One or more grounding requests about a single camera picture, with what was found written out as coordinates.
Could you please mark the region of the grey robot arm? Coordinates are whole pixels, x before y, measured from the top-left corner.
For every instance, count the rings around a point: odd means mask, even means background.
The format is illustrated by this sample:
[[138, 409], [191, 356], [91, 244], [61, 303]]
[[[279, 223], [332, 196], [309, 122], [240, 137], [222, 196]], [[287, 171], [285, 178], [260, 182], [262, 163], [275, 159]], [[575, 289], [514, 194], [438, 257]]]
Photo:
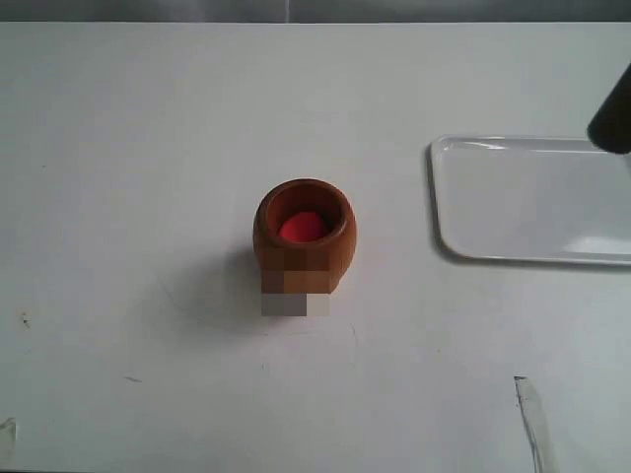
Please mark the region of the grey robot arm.
[[591, 120], [587, 134], [597, 148], [616, 155], [631, 150], [631, 66], [628, 66]]

